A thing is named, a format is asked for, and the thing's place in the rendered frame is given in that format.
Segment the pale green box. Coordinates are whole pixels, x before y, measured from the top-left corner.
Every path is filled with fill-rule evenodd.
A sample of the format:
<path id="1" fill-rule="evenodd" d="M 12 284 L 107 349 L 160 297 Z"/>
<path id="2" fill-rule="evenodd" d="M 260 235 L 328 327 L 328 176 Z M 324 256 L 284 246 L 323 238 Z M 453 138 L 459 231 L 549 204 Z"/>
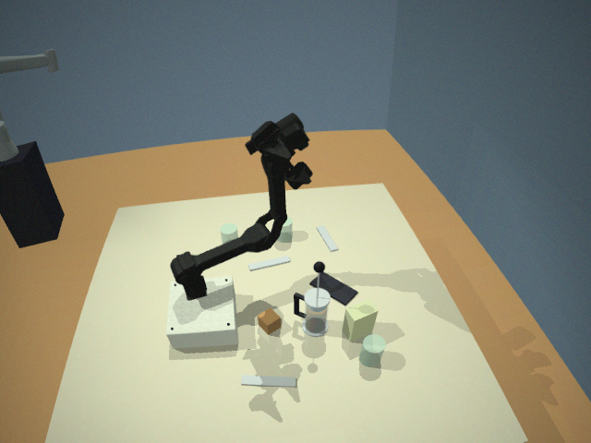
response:
<path id="1" fill-rule="evenodd" d="M 349 342 L 373 332 L 377 314 L 371 300 L 346 308 L 342 332 Z"/>

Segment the brown cube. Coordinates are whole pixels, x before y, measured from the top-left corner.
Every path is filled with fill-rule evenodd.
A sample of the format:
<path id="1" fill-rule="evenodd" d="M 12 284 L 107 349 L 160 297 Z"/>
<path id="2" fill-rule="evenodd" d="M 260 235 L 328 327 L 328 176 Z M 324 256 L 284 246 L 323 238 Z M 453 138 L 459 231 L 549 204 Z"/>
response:
<path id="1" fill-rule="evenodd" d="M 259 326 L 269 335 L 282 326 L 282 318 L 270 307 L 258 314 Z"/>

